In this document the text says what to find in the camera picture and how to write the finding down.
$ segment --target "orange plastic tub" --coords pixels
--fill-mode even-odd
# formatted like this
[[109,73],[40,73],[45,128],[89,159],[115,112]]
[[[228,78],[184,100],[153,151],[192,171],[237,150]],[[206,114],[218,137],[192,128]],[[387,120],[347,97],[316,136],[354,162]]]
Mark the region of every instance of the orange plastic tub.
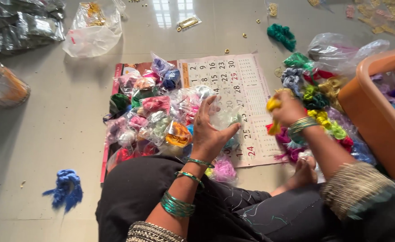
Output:
[[395,70],[395,50],[364,59],[338,100],[378,161],[395,179],[395,109],[369,75]]

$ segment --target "woman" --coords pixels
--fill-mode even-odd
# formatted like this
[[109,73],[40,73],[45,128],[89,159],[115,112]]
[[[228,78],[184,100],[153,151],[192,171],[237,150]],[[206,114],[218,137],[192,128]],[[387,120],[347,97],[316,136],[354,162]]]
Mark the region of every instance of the woman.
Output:
[[273,116],[306,139],[327,183],[315,184],[310,157],[271,193],[209,180],[206,168],[240,128],[218,131],[209,124],[214,98],[196,115],[185,165],[141,157],[110,172],[96,211],[99,241],[395,241],[395,182],[354,160],[286,92],[277,94],[282,105]]

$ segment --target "calendar page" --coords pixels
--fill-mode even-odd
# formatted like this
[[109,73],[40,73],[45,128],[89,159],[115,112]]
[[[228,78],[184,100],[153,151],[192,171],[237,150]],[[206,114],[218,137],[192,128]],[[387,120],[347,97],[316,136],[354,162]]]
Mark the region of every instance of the calendar page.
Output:
[[256,54],[209,56],[177,63],[183,87],[207,85],[222,97],[223,109],[242,106],[240,145],[224,151],[235,167],[282,162],[274,158],[282,152],[265,127],[272,123],[272,116],[266,111],[270,92]]

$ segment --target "woman's right hand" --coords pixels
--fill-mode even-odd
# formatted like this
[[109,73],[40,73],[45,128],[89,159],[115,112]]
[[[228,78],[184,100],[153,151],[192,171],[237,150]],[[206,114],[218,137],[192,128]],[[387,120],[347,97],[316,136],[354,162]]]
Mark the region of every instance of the woman's right hand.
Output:
[[272,116],[284,127],[290,127],[297,120],[308,116],[305,108],[296,98],[291,96],[290,92],[279,92],[275,94],[274,98],[281,101],[281,107],[274,109]]

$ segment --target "woman's left hand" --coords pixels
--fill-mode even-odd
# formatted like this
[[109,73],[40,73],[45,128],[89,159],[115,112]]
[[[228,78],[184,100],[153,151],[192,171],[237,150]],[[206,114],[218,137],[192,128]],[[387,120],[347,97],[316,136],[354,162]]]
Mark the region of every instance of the woman's left hand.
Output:
[[211,163],[223,146],[240,128],[240,124],[232,124],[226,129],[216,130],[209,123],[209,106],[214,102],[216,95],[210,96],[200,105],[194,118],[193,150],[190,158]]

